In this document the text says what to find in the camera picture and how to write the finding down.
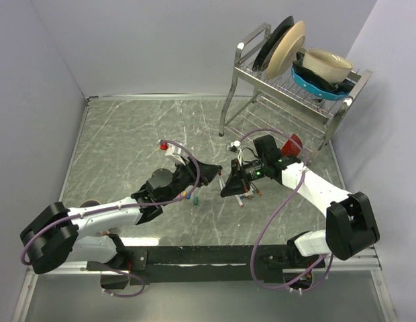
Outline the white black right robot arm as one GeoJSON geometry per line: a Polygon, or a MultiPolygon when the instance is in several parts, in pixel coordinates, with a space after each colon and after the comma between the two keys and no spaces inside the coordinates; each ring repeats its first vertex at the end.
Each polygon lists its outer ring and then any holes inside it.
{"type": "Polygon", "coordinates": [[[242,195],[255,180],[269,178],[296,191],[326,219],[325,229],[304,232],[290,239],[287,260],[292,266],[302,267],[311,256],[321,254],[347,260],[379,241],[372,205],[364,193],[350,193],[332,185],[296,156],[283,154],[272,135],[256,138],[254,147],[255,160],[231,161],[231,172],[221,196],[242,195]]]}

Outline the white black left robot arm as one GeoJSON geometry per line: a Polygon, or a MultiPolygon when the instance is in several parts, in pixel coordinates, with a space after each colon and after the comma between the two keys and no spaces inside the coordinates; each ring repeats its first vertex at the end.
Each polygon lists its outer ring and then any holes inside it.
{"type": "Polygon", "coordinates": [[[140,190],[116,202],[80,208],[52,203],[20,233],[21,263],[36,274],[79,260],[105,263],[117,270],[125,264],[127,254],[117,237],[98,237],[98,232],[157,218],[164,206],[183,199],[185,189],[209,185],[221,169],[220,165],[189,160],[177,164],[174,171],[155,170],[140,190]]]}

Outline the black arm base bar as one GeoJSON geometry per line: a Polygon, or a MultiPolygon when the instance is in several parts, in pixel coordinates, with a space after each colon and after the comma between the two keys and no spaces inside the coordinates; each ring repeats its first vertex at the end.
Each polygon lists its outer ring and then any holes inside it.
{"type": "MultiPolygon", "coordinates": [[[[125,246],[107,267],[135,274],[146,284],[251,280],[253,246],[125,246]]],[[[305,270],[318,255],[303,257],[287,245],[260,245],[254,270],[265,283],[284,282],[286,269],[305,270]]]]}

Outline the red cap marker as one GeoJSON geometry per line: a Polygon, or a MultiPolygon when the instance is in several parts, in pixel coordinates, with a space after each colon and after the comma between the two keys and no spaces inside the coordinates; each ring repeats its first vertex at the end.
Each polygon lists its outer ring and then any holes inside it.
{"type": "Polygon", "coordinates": [[[222,190],[224,188],[224,180],[223,180],[220,170],[218,171],[218,177],[219,177],[219,187],[220,187],[220,190],[222,190]]]}

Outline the pink cap marker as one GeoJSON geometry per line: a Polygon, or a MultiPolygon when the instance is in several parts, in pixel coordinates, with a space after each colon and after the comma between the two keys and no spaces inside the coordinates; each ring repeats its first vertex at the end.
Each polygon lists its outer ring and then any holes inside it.
{"type": "Polygon", "coordinates": [[[238,205],[240,207],[244,207],[244,204],[243,204],[242,199],[240,198],[240,196],[239,195],[236,195],[235,197],[236,197],[236,200],[238,202],[238,205]]]}

